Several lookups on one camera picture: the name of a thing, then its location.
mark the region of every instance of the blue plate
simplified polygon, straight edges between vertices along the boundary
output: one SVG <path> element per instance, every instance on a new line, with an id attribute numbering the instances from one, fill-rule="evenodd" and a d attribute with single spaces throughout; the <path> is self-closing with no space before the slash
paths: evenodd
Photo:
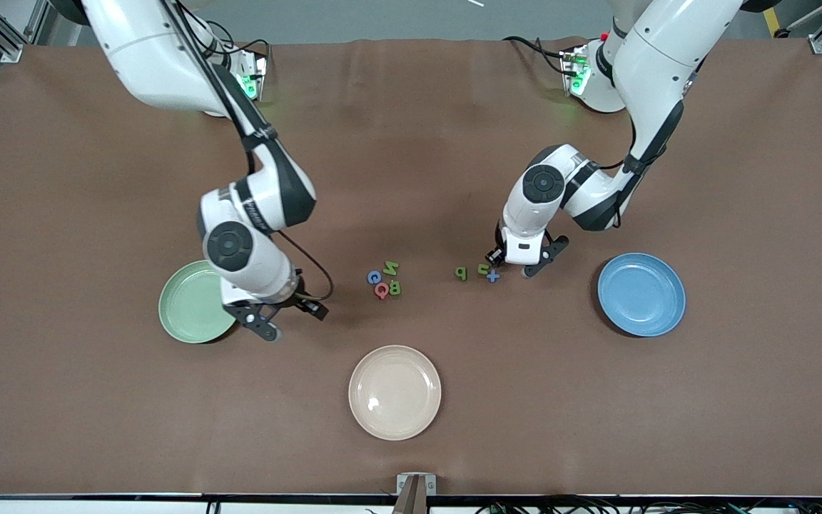
<path id="1" fill-rule="evenodd" d="M 645 253 L 611 259 L 598 277 L 598 299 L 614 325 L 644 338 L 675 328 L 687 306 L 678 273 Z"/>

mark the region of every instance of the yellow tape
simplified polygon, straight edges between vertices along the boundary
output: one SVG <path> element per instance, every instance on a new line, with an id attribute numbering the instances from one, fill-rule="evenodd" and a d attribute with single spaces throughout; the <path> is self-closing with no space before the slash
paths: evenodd
<path id="1" fill-rule="evenodd" d="M 763 17 L 766 19 L 766 26 L 769 29 L 769 35 L 774 36 L 776 30 L 779 30 L 779 19 L 776 17 L 776 10 L 773 7 L 763 11 Z"/>

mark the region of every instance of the black circular joint cap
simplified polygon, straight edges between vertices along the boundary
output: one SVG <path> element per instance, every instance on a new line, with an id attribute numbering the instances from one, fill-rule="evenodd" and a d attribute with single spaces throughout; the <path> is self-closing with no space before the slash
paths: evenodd
<path id="1" fill-rule="evenodd" d="M 238 221 L 225 221 L 208 234 L 208 259 L 228 272 L 245 268 L 252 254 L 252 234 Z"/>
<path id="2" fill-rule="evenodd" d="M 554 201 L 564 192 L 564 176 L 548 165 L 529 167 L 522 178 L 522 193 L 532 203 Z"/>

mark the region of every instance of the plate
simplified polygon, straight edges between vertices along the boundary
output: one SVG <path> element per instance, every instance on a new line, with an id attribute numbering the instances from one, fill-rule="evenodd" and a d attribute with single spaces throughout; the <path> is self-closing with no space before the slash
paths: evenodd
<path id="1" fill-rule="evenodd" d="M 174 273 L 164 284 L 157 312 L 167 334 L 184 343 L 220 338 L 235 322 L 221 305 L 221 277 L 208 261 Z"/>
<path id="2" fill-rule="evenodd" d="M 414 348 L 376 348 L 351 375 L 348 401 L 363 430 L 386 441 L 411 439 L 437 416 L 442 398 L 440 375 Z"/>
<path id="3" fill-rule="evenodd" d="M 687 306 L 678 273 L 646 253 L 611 259 L 598 277 L 598 300 L 614 325 L 644 338 L 675 328 Z"/>

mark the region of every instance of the gray floor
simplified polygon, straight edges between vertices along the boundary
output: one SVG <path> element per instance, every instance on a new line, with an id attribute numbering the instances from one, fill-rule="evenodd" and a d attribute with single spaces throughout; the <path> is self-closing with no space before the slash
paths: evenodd
<path id="1" fill-rule="evenodd" d="M 356 39 L 502 39 L 517 35 L 558 39 L 593 38 L 610 27 L 611 12 L 600 0 L 216 0 L 197 14 L 226 27 L 238 40 L 264 38 L 278 44 L 332 43 Z M 786 25 L 821 0 L 785 0 L 776 7 Z M 806 36 L 822 20 L 792 36 Z M 81 35 L 63 20 L 52 41 L 95 45 L 88 27 Z M 727 38 L 766 39 L 763 14 L 739 13 Z"/>

